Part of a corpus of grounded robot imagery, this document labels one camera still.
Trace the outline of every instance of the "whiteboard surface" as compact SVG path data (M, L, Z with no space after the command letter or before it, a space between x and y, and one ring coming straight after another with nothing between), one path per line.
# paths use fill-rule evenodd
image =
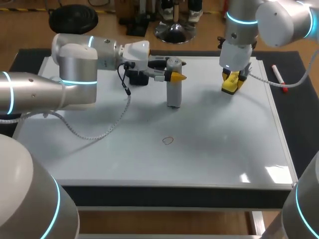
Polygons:
M248 78L231 96L221 91L218 57L181 59L187 79L180 109L166 106L166 83L150 79L130 86L127 114L100 141L77 138L53 116L27 119L15 138L63 186L291 188L296 178L269 86ZM42 76L58 76L52 58L45 63ZM265 77L260 63L252 58L252 73ZM96 136L126 102L117 73L98 71L96 107L59 113L79 133Z

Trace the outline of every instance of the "floor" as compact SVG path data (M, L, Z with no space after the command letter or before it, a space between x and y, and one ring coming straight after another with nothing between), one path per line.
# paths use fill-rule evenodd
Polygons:
M58 7L57 1L49 1L49 7ZM62 0L62 3L86 4L85 0ZM219 0L204 0L204 11L219 9ZM41 0L16 0L6 7L44 7ZM48 26L46 12L0 12L0 69L9 70L21 48L50 48L55 35ZM153 35L156 23L151 23L145 39L156 50L217 50L217 36L222 36L224 23L220 14L204 14L197 25L198 34L187 44L170 45L158 41ZM125 36L125 28L117 24L113 14L99 15L99 24L89 34L116 39L119 43L139 41L138 37ZM299 51L306 66L317 45L307 40L295 42L280 49L267 47L261 40L256 50ZM310 77L319 93L319 67L312 69ZM266 226L278 212L264 212ZM80 212L81 233L128 234L229 234L250 233L247 214L244 212Z

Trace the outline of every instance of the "marker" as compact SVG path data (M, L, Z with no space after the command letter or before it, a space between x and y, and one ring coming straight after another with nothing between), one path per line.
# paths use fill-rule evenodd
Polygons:
M276 65L272 65L271 68L273 68L273 71L274 71L274 73L275 73L275 75L276 75L276 78L277 78L279 84L285 85L285 82L284 82L283 78L281 77L281 75L280 75L280 73L279 73L279 71L278 71L278 69L277 69L277 66L276 66ZM283 92L284 92L284 93L287 93L287 92L288 92L288 88L287 88L287 87L283 87L282 89L283 89Z

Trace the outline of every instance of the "chrome stand base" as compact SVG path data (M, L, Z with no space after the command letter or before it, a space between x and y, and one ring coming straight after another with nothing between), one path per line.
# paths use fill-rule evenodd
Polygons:
M177 22L160 22L154 30L155 36L163 42L181 44L192 40L196 36L194 25Z

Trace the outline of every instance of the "glowing blue ring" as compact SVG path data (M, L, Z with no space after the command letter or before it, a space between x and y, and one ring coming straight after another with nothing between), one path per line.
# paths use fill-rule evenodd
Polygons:
M12 81L10 76L8 75L7 72L2 71L2 73L4 73L4 75L6 76L7 80L9 81L9 86L10 86L10 95L11 95L11 99L10 99L10 108L8 113L6 113L7 115L10 115L12 110L13 110L13 104L14 104L14 94L13 94L13 86L12 86Z
M229 13L227 12L227 16L230 20L236 22L236 23L239 23L239 24L244 24L244 25L253 25L253 24L257 24L257 21L240 21L240 20L237 20L235 18L233 18L231 15L229 15Z
M298 208L298 212L300 214L301 219L304 221L305 225L307 226L307 228L309 229L310 232L312 232L312 234L319 239L319 235L311 228L311 226L308 224L308 222L306 221L305 217L303 216L303 213L301 212L300 206L299 206L299 202L298 202L298 184L297 184L297 188L296 188L296 204L297 204L297 208Z
M311 12L311 10L310 10L310 7L309 7L309 6L307 6L306 4L304 4L304 3L303 3L303 2L301 2L301 1L296 1L296 2L299 2L300 4L302 4L302 5L306 6L306 7L308 8L308 12L309 12L309 15L310 15L310 29L309 29L309 31L308 31L308 33L307 33L307 35L304 37L304 38L306 38L306 37L310 34L310 32L311 32L311 30L313 29L313 26L314 26L314 18L313 18L313 14L312 14L312 12Z
M89 44L88 44L89 47L91 47L91 45L92 45L93 38L94 38L94 36L90 37Z
M61 202L61 197L60 197L60 189L59 189L59 185L58 183L55 181L55 179L53 178L54 182L55 182L55 186L56 186L56 191L57 191L57 194L58 194L58 203L56 204L56 209L55 209L55 213L54 213L54 216L53 216L53 219L48 227L48 229L45 231L45 233L43 234L43 236L40 238L40 239L45 239L46 236L49 234L49 232L51 231L55 221L56 221L56 218L58 216L58 213L59 213L59 209L60 209L60 202Z
M97 81L65 81L62 80L64 84L71 84L71 85L94 85L97 84Z

